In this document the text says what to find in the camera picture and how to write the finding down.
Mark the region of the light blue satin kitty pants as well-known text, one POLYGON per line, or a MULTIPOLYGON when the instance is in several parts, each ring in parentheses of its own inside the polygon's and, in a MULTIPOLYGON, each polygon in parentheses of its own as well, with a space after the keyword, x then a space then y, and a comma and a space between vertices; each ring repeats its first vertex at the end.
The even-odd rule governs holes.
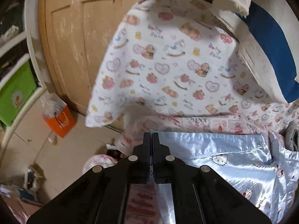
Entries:
POLYGON ((158 132, 171 155, 192 167, 209 166, 272 223, 298 213, 298 152, 276 133, 225 135, 158 132))

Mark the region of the pink print bed sheet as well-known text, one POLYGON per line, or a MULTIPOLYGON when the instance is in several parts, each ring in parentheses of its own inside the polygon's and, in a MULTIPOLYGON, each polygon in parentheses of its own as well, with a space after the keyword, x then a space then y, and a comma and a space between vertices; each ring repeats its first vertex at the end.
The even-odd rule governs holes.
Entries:
POLYGON ((143 134, 147 131, 217 133, 225 135, 273 133, 265 127, 246 121, 239 115, 220 118, 146 116, 125 127, 124 132, 115 142, 116 148, 124 155, 131 154, 133 148, 142 143, 143 134))

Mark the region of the orange paper bag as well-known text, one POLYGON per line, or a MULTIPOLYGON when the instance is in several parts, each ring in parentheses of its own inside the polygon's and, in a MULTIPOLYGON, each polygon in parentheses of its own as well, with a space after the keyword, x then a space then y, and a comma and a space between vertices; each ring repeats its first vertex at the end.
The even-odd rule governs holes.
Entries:
POLYGON ((55 93, 46 93, 41 98, 43 120, 61 138, 75 126, 76 121, 68 105, 55 93))

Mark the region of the grey folded sweatpants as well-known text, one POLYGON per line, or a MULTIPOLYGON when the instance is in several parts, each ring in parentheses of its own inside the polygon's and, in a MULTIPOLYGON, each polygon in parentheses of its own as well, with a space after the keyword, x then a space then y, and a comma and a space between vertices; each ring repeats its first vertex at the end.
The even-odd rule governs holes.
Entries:
POLYGON ((287 128, 281 131, 283 136, 283 146, 290 150, 298 152, 298 126, 295 121, 290 121, 287 128))

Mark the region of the green storage bin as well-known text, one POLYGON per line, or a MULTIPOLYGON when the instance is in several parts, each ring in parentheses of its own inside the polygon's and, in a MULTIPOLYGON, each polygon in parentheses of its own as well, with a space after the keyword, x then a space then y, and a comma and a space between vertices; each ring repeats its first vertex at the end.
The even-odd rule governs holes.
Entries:
POLYGON ((36 90, 37 85, 26 61, 1 89, 1 122, 11 126, 18 112, 36 90))

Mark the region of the white storage shelf unit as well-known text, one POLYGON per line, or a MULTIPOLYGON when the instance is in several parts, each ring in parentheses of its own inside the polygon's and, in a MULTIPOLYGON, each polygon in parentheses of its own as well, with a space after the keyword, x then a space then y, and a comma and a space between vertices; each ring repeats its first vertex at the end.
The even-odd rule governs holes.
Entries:
POLYGON ((5 12, 8 29, 1 33, 1 154, 35 101, 52 82, 38 29, 38 0, 21 0, 5 12))

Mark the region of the bear print white sheet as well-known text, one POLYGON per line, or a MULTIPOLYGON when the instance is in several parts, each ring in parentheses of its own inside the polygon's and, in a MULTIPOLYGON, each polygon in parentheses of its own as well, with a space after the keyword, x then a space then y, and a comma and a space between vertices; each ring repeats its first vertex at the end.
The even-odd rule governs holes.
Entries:
POLYGON ((241 114, 280 130, 298 121, 298 104, 278 103, 239 55, 203 0, 143 0, 125 15, 101 63, 86 126, 119 117, 241 114))

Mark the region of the wooden glass-pane door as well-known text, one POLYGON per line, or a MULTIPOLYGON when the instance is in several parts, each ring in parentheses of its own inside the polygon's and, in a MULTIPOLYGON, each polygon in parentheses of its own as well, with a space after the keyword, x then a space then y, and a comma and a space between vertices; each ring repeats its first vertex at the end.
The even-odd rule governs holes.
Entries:
POLYGON ((127 12, 160 0, 39 0, 46 63, 57 94, 87 125, 88 104, 101 62, 127 12))

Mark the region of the striped Paris curtain cloth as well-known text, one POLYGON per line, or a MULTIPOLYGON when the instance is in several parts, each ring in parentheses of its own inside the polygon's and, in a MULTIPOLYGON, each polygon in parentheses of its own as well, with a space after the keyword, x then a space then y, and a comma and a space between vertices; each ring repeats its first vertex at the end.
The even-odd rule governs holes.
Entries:
POLYGON ((292 0, 205 0, 239 41, 238 55, 276 103, 298 100, 298 5, 292 0))

